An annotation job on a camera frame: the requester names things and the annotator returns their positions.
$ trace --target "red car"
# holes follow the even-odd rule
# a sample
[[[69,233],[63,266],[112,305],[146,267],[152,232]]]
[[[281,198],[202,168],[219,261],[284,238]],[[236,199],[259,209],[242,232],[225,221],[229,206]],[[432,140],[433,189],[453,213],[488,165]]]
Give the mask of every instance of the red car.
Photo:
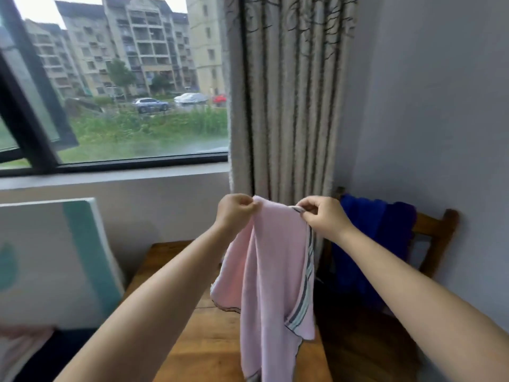
[[[216,105],[216,106],[224,106],[226,104],[226,95],[225,94],[220,94],[220,95],[216,95],[212,98],[212,102]]]

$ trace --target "white window sill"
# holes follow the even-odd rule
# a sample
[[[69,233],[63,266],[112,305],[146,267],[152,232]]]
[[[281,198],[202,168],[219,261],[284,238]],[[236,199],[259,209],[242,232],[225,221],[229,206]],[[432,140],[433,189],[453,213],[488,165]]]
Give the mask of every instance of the white window sill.
[[[65,173],[48,176],[25,176],[0,178],[0,190],[29,187],[74,185],[83,183],[138,180],[147,178],[193,176],[211,173],[226,173],[228,162],[204,163],[187,166],[154,167],[139,170],[122,170],[96,173]]]

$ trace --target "tabletop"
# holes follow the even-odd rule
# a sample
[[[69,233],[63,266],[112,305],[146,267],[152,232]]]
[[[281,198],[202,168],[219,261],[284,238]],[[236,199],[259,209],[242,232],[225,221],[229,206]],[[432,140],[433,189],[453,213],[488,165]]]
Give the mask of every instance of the tabletop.
[[[190,241],[152,245],[124,299],[188,244]],[[244,381],[239,336],[240,315],[216,308],[207,289],[154,381]],[[318,328],[315,340],[302,343],[296,360],[294,382],[310,381],[332,382]]]

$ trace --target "sky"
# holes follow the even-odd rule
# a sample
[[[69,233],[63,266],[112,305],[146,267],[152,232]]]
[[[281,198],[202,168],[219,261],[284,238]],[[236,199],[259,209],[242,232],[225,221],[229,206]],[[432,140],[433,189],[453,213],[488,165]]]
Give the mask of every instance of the sky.
[[[59,0],[70,2],[84,2],[87,4],[101,4],[101,0]],[[38,23],[56,23],[65,28],[64,22],[56,9],[55,0],[14,0],[23,19],[30,19]],[[187,12],[186,0],[166,0],[174,12]]]

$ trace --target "beige curtain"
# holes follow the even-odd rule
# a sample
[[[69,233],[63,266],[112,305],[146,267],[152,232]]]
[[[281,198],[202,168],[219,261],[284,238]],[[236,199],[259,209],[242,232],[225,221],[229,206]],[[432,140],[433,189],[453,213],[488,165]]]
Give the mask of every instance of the beige curtain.
[[[357,0],[219,3],[232,191],[329,195]]]

